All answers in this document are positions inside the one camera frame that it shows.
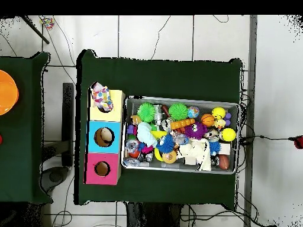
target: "pink box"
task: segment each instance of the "pink box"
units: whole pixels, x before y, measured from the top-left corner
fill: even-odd
[[[95,171],[96,164],[102,161],[106,162],[109,165],[109,172],[106,176],[100,176]],[[86,166],[86,184],[116,185],[120,175],[120,154],[88,153],[88,163]]]

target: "stacked boxes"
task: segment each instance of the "stacked boxes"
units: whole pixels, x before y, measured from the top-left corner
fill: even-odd
[[[104,113],[89,107],[88,157],[85,166],[86,184],[116,185],[121,175],[121,134],[123,122],[124,94],[121,90],[110,90],[113,110]]]

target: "blue box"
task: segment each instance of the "blue box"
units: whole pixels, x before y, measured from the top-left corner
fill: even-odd
[[[108,147],[100,147],[94,140],[95,133],[100,128],[109,128],[114,133],[114,141]],[[89,153],[120,153],[121,123],[105,121],[89,121]]]

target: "green table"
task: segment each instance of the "green table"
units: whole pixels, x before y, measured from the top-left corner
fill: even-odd
[[[48,60],[48,53],[29,59],[0,57],[0,69],[11,75],[19,90],[16,105],[0,116],[0,202],[51,202],[40,187],[41,72]]]
[[[239,59],[162,61],[99,59],[84,50],[77,59],[75,203],[91,201],[225,204],[234,209],[236,174],[123,169],[116,186],[83,184],[88,88],[96,81],[125,95],[239,103]]]

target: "yellow box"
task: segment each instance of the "yellow box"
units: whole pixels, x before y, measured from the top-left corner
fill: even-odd
[[[108,113],[101,112],[97,106],[93,107],[94,100],[91,97],[91,107],[89,119],[94,121],[122,122],[123,102],[125,94],[122,90],[109,90],[113,104],[112,111]]]

